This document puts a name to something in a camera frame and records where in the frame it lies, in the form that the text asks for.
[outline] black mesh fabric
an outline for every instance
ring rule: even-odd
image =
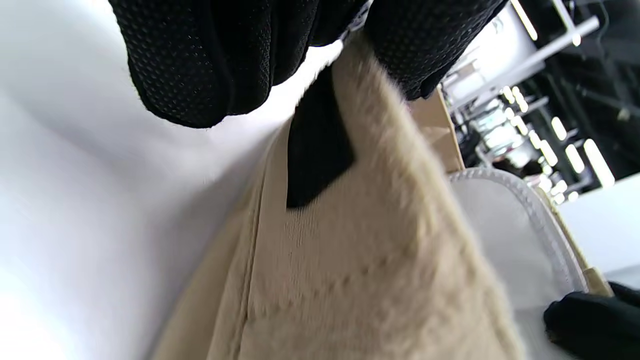
[[[144,105],[188,127],[258,108],[365,0],[109,0]]]
[[[109,0],[151,112],[211,127],[258,108],[309,46],[330,44],[366,0]],[[506,0],[376,0],[365,31],[409,100],[427,96]]]
[[[408,100],[427,97],[506,0],[375,0],[365,24]]]

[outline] beige fuzzy fabric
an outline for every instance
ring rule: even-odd
[[[441,165],[362,37],[333,83],[355,164],[287,210],[287,123],[155,358],[524,358]]]

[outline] white wall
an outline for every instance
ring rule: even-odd
[[[640,175],[635,175],[559,210],[588,261],[613,274],[640,266],[639,204]]]
[[[0,1],[0,359],[142,359],[340,44],[209,130],[147,112],[106,0]]]
[[[491,24],[487,25],[471,42],[465,55],[463,55],[462,62],[456,64],[455,67],[459,67],[475,60],[477,71],[467,78],[446,87],[447,94],[451,97],[453,105],[457,105],[458,101],[521,64],[536,52],[535,45],[510,4],[498,14],[497,19],[502,23],[502,31],[496,33]],[[515,84],[540,71],[543,67],[544,63],[541,62],[518,74],[514,74],[511,81],[504,85]],[[497,95],[498,90],[501,90],[501,88],[496,89],[494,92],[488,92],[483,96],[483,100],[479,102],[494,97]]]

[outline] ceiling light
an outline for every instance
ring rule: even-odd
[[[529,17],[527,16],[527,14],[524,12],[524,9],[522,8],[522,5],[520,5],[520,2],[518,0],[511,0],[511,4],[513,5],[513,8],[516,10],[516,13],[520,17],[520,20],[522,20],[522,24],[524,25],[524,28],[529,33],[529,36],[531,37],[531,39],[533,41],[536,41],[538,39],[538,33],[536,32],[536,29],[533,28],[533,24],[531,24],[531,21],[529,20]]]
[[[509,120],[513,119],[513,117],[516,116],[512,108],[506,108],[504,110],[504,115],[507,116],[507,119]]]
[[[522,117],[516,116],[511,119],[511,125],[517,127],[520,134],[526,135],[529,133],[529,128],[524,124],[524,121],[522,121]]]
[[[581,173],[584,170],[584,162],[582,161],[578,150],[575,148],[575,145],[570,144],[566,147],[564,152],[566,153],[566,157],[569,158],[569,162],[571,163],[571,166],[573,166],[575,173]]]
[[[556,196],[554,196],[554,202],[557,205],[560,205],[564,202],[564,194],[563,193],[559,193]]]
[[[516,101],[516,99],[513,97],[513,92],[511,92],[510,87],[505,86],[504,88],[502,88],[502,94],[510,104],[513,104],[513,102]]]
[[[587,139],[584,142],[584,152],[587,154],[587,158],[593,167],[593,171],[595,171],[600,184],[602,184],[603,188],[608,188],[613,186],[616,182],[616,178],[613,177],[607,162],[602,157],[600,150],[598,150],[598,146],[592,139]]]
[[[548,193],[549,191],[551,191],[551,186],[553,186],[551,179],[549,179],[545,175],[540,175],[540,182],[538,183],[538,187],[541,188],[545,193]]]
[[[572,192],[566,197],[566,199],[569,200],[570,202],[574,202],[578,200],[578,196],[579,194],[577,192]]]
[[[546,140],[542,140],[540,142],[540,150],[542,151],[542,155],[547,159],[547,163],[550,166],[555,166],[558,163],[558,158],[554,151],[551,149],[551,145]]]
[[[554,128],[554,131],[556,132],[556,136],[558,137],[558,139],[560,140],[566,139],[566,129],[564,128],[564,125],[562,125],[562,122],[560,121],[559,118],[554,117],[553,119],[551,119],[551,127]]]
[[[536,134],[535,131],[531,131],[529,133],[529,139],[531,140],[531,145],[533,145],[533,147],[535,147],[536,149],[540,148],[540,137],[538,136],[538,134]]]
[[[557,195],[559,193],[564,193],[569,187],[566,185],[566,181],[560,180],[558,183],[551,189],[551,195]]]
[[[520,107],[521,112],[526,113],[529,110],[529,104],[527,104],[527,101],[522,97],[522,95],[520,97],[521,100],[518,101],[518,106]]]

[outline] stitched seam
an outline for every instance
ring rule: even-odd
[[[573,260],[573,263],[575,265],[573,252],[566,248],[566,243],[563,243],[562,245],[564,246],[561,246],[558,236],[553,235],[549,231],[549,228],[544,225],[544,221],[542,221],[542,219],[538,215],[538,212],[535,210],[536,205],[534,204],[532,196],[529,193],[532,190],[528,186],[524,186],[522,183],[516,182],[515,178],[511,178],[511,176],[487,171],[481,168],[466,169],[449,177],[451,182],[463,179],[478,178],[493,181],[494,183],[505,186],[518,199],[518,201],[520,201],[521,204],[527,205],[525,207],[525,210],[527,212],[527,215],[531,219],[531,222],[535,225],[534,229],[536,230],[536,232],[541,233],[541,235],[546,237],[547,239],[551,239],[551,241],[544,241],[544,243],[549,243],[551,245],[550,249],[549,246],[544,246],[544,248],[547,252],[551,250],[550,255],[554,260],[553,264],[555,264],[555,267],[560,268],[560,271],[564,275],[564,280],[572,287],[571,291],[579,290],[578,285],[580,285],[583,290],[586,289],[584,278],[581,276],[576,276],[570,271],[568,259]]]
[[[256,245],[256,239],[257,239],[257,233],[258,233],[258,219],[259,219],[259,214],[260,214],[260,209],[262,207],[262,190],[264,188],[264,175],[263,175],[263,180],[260,181],[260,190],[257,191],[257,195],[259,196],[259,201],[257,206],[255,207],[255,209],[253,209],[253,212],[251,213],[252,216],[252,234],[251,234],[251,245],[249,246],[249,255],[247,257],[247,262],[244,266],[244,281],[243,281],[243,294],[241,296],[242,299],[242,303],[241,305],[238,307],[238,311],[236,314],[236,326],[234,327],[234,335],[232,338],[232,341],[230,341],[229,343],[229,348],[228,348],[228,356],[231,359],[237,359],[239,354],[240,354],[240,348],[241,348],[241,340],[242,340],[242,333],[243,333],[243,329],[245,327],[245,325],[248,323],[248,309],[249,307],[249,294],[250,294],[250,288],[251,288],[251,278],[252,278],[252,272],[253,272],[253,261],[255,259],[255,245]]]
[[[412,242],[403,245],[399,250],[389,255],[379,258],[377,261],[373,261],[361,267],[357,271],[343,275],[341,277],[328,281],[311,291],[302,293],[297,300],[289,299],[286,304],[277,302],[276,304],[271,304],[270,306],[264,306],[260,308],[259,311],[257,311],[255,318],[251,318],[247,322],[252,323],[259,320],[264,320],[271,316],[275,316],[285,311],[292,310],[295,307],[304,304],[305,302],[313,301],[324,295],[333,295],[339,290],[345,290],[352,286],[354,283],[363,281],[364,279],[373,275],[373,273],[388,268],[391,264],[396,263],[397,260],[408,258],[411,252]]]

